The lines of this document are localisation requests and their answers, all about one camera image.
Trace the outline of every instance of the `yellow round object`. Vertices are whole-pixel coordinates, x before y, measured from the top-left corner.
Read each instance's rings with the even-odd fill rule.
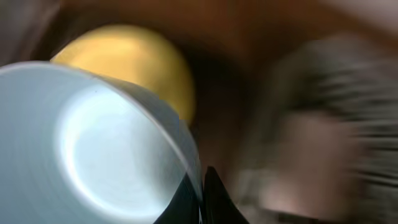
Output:
[[[194,111],[193,82],[173,45],[150,30],[105,26],[62,49],[52,62],[143,86],[165,100],[187,123]]]

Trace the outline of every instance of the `yellow bowl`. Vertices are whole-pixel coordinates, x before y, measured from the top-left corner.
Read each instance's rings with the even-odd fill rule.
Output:
[[[188,124],[194,113],[192,77],[173,45],[136,26],[105,26],[68,44],[52,59],[98,75],[118,78],[159,95]]]

